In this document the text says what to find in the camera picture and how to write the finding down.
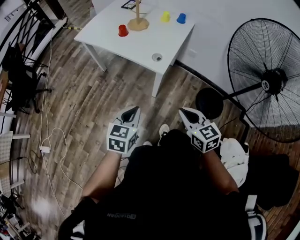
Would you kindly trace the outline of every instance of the wooden stand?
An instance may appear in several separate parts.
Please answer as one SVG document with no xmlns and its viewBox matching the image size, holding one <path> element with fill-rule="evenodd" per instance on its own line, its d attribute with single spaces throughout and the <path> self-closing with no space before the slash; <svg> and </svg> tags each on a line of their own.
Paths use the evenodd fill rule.
<svg viewBox="0 0 300 240">
<path fill-rule="evenodd" d="M 145 18 L 140 18 L 140 0 L 135 1 L 136 18 L 131 19 L 128 23 L 128 28 L 132 31 L 142 31 L 148 28 L 149 22 Z"/>
</svg>

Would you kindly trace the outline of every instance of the checkered fabric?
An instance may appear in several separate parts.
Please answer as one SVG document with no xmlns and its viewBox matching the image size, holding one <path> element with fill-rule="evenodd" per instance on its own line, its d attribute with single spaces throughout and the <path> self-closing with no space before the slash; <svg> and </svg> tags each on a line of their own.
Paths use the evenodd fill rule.
<svg viewBox="0 0 300 240">
<path fill-rule="evenodd" d="M 13 132 L 4 133 L 0 135 L 0 163 L 9 161 L 10 157 L 10 146 L 13 140 Z M 5 176 L 0 178 L 0 190 L 6 197 L 10 196 L 10 181 L 9 171 Z"/>
</svg>

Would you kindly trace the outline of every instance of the fan grille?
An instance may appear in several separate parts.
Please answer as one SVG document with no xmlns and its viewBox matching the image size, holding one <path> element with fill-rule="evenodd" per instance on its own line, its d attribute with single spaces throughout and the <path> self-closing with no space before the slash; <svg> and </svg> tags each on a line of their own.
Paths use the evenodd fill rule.
<svg viewBox="0 0 300 240">
<path fill-rule="evenodd" d="M 237 96 L 250 121 L 271 139 L 300 139 L 300 40 L 286 26 L 253 19 L 240 26 L 228 50 L 228 71 L 234 91 L 261 83 L 266 70 L 281 69 L 288 81 L 278 94 L 262 88 Z"/>
</svg>

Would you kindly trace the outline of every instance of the red cup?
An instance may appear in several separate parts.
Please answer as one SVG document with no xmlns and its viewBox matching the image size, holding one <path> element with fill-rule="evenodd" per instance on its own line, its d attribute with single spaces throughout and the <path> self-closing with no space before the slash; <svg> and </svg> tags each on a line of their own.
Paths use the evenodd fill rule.
<svg viewBox="0 0 300 240">
<path fill-rule="evenodd" d="M 127 35 L 128 35 L 128 30 L 127 30 L 126 26 L 125 25 L 120 25 L 119 26 L 119 36 L 120 37 L 125 37 Z"/>
</svg>

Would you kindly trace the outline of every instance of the forearm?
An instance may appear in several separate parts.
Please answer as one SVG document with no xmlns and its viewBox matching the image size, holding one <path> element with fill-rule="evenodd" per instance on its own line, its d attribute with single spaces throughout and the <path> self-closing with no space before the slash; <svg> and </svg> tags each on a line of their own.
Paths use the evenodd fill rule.
<svg viewBox="0 0 300 240">
<path fill-rule="evenodd" d="M 82 190 L 82 197 L 89 196 L 99 201 L 115 186 L 121 154 L 108 151 Z"/>
<path fill-rule="evenodd" d="M 215 151 L 203 154 L 203 163 L 214 186 L 224 194 L 238 192 L 238 186 Z"/>
</svg>

